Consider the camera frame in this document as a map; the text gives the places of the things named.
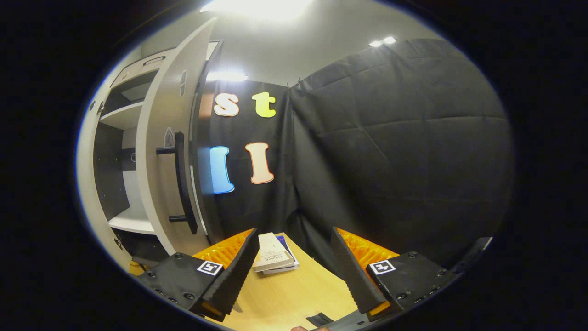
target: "ceiling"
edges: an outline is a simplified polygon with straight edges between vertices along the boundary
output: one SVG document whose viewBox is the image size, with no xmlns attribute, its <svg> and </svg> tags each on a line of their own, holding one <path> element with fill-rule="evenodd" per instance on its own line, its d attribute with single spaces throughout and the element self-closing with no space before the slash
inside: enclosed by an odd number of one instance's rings
<svg viewBox="0 0 588 331">
<path fill-rule="evenodd" d="M 397 40 L 443 39 L 413 16 L 375 1 L 312 0 L 290 21 L 226 12 L 187 13 L 146 39 L 141 54 L 147 56 L 179 45 L 215 16 L 219 18 L 211 39 L 225 41 L 220 69 L 279 85 L 292 85 L 390 35 Z"/>
</svg>

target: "black curtain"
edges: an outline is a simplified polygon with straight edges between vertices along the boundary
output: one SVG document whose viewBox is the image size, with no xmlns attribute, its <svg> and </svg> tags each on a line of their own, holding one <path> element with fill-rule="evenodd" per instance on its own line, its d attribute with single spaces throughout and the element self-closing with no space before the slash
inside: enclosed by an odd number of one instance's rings
<svg viewBox="0 0 588 331">
<path fill-rule="evenodd" d="M 506 113 L 478 68 L 446 41 L 365 49 L 292 88 L 220 82 L 235 117 L 213 115 L 235 191 L 216 196 L 227 235 L 285 231 L 332 272 L 332 226 L 445 267 L 506 211 L 514 151 Z M 276 98 L 255 113 L 253 94 Z M 275 179 L 254 185 L 245 144 L 269 144 Z"/>
</svg>

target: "book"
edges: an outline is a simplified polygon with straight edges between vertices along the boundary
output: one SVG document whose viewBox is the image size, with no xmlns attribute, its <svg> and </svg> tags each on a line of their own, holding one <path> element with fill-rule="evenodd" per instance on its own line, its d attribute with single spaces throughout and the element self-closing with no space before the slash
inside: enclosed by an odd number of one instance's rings
<svg viewBox="0 0 588 331">
<path fill-rule="evenodd" d="M 274 268 L 274 269 L 264 270 L 263 271 L 263 274 L 272 274 L 272 273 L 287 272 L 287 271 L 290 271 L 290 270 L 296 270 L 296 269 L 300 268 L 300 263 L 298 262 L 298 260 L 296 259 L 296 257 L 292 253 L 292 251 L 290 250 L 290 247 L 288 246 L 288 243 L 286 242 L 286 239 L 284 238 L 284 236 L 276 236 L 276 238 L 282 244 L 282 246 L 284 246 L 284 248 L 286 249 L 286 251 L 288 253 L 290 253 L 290 255 L 292 256 L 292 259 L 294 259 L 294 261 L 290 265 L 288 265 L 288 266 L 277 267 L 277 268 Z"/>
<path fill-rule="evenodd" d="M 264 270 L 285 267 L 294 262 L 290 253 L 273 233 L 263 233 L 258 237 L 259 259 L 254 262 L 253 271 L 262 272 Z"/>
</svg>

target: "wooden table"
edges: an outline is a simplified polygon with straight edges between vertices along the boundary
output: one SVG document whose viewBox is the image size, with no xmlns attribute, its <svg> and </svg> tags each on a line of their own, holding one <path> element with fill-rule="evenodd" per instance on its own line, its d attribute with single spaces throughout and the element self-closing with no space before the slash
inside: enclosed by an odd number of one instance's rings
<svg viewBox="0 0 588 331">
<path fill-rule="evenodd" d="M 251 269 L 237 298 L 242 312 L 233 309 L 222 323 L 209 320 L 238 331 L 290 331 L 295 326 L 312 330 L 316 327 L 306 317 L 323 313 L 338 320 L 357 310 L 342 279 L 314 261 L 286 234 L 278 235 L 284 236 L 300 268 L 268 275 Z"/>
</svg>

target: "cabinet shelf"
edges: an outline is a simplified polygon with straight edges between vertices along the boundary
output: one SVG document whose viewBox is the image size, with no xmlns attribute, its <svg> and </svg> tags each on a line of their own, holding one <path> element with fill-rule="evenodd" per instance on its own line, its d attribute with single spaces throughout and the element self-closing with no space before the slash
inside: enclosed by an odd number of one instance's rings
<svg viewBox="0 0 588 331">
<path fill-rule="evenodd" d="M 121 130 L 134 128 L 139 122 L 143 101 L 130 104 L 126 107 L 118 108 L 100 118 L 100 123 L 110 125 Z"/>
<path fill-rule="evenodd" d="M 134 233 L 155 234 L 151 222 L 144 211 L 138 208 L 127 208 L 125 211 L 108 221 L 111 227 Z"/>
</svg>

